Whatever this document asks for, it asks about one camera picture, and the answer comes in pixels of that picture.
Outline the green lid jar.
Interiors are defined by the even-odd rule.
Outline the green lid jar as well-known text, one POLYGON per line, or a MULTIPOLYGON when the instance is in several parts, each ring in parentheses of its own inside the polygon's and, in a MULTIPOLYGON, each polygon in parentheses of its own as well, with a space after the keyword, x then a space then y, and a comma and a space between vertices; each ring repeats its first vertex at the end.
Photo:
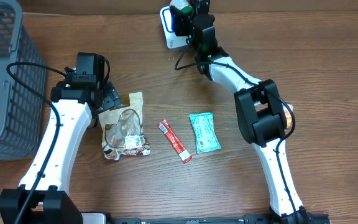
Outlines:
POLYGON ((187 0, 171 0, 169 10, 173 15, 190 16, 193 13, 193 8, 187 0))

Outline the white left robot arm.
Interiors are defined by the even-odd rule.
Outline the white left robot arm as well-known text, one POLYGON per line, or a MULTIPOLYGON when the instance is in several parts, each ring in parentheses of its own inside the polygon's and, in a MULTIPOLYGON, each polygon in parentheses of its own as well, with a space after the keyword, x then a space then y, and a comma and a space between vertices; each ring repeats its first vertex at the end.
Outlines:
POLYGON ((98 115, 121 104, 109 82, 108 59, 80 52, 76 67, 66 68, 49 99, 18 79, 10 63, 6 70, 18 84, 50 106, 44 136, 31 167, 16 189, 3 189, 0 215, 4 223, 99 223, 107 224, 106 212, 81 212, 69 197, 70 177, 85 131, 97 125, 98 115))

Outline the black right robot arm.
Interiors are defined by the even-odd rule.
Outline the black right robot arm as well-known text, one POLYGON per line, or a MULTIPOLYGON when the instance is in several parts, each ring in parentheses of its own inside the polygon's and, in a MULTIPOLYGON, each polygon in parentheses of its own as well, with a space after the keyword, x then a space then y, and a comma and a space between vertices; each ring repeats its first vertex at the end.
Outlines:
POLYGON ((285 154, 287 114, 293 114, 280 97, 273 80, 261 81, 239 68, 218 45, 215 17, 209 1, 171 1, 167 35, 186 37, 185 47, 195 49, 194 66, 200 74, 222 85, 234 96, 242 137, 253 145, 262 164, 270 194, 271 223, 308 223, 307 212, 293 183, 285 154))

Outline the teal tissue pack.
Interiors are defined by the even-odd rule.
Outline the teal tissue pack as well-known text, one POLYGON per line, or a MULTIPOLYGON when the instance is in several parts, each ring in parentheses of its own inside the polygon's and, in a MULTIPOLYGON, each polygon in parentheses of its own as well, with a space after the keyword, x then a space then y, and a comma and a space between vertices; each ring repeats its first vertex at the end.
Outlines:
POLYGON ((211 112, 189 114, 195 134, 196 153, 212 152, 221 149, 214 130, 214 115, 211 112))

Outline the beige brown snack pouch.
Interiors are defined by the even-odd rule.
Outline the beige brown snack pouch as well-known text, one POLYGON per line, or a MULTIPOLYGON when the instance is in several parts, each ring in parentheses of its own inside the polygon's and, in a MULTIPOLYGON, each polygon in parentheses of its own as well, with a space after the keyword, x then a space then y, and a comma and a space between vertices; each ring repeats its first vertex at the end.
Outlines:
POLYGON ((103 130, 105 158, 118 161, 122 156, 148 156, 150 144, 144 134, 142 92, 123 96, 123 105, 99 115, 103 130))

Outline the orange Kleenex tissue pack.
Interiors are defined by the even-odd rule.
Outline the orange Kleenex tissue pack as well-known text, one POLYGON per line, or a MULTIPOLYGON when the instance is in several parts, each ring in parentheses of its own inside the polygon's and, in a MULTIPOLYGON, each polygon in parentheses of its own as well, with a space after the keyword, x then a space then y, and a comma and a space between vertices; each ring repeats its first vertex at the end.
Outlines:
POLYGON ((286 117, 286 120, 287 120, 287 128, 290 128, 292 126, 292 123, 293 123, 293 120, 292 120, 292 116, 291 116, 291 111, 293 111, 293 105, 291 104, 288 104, 288 107, 290 109, 288 109, 284 104, 283 104, 283 110, 284 110, 284 113, 285 113, 285 117, 286 117))

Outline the red white snack packet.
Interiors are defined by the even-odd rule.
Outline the red white snack packet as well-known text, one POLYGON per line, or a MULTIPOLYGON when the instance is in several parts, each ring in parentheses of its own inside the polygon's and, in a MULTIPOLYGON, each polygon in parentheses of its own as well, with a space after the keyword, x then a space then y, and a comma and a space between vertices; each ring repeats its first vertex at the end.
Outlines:
POLYGON ((179 155, 180 159, 184 164, 192 160, 192 155, 187 151, 183 143, 179 140, 173 129, 170 127, 166 119, 159 122, 157 125, 161 132, 164 133, 165 137, 168 139, 173 149, 179 155))

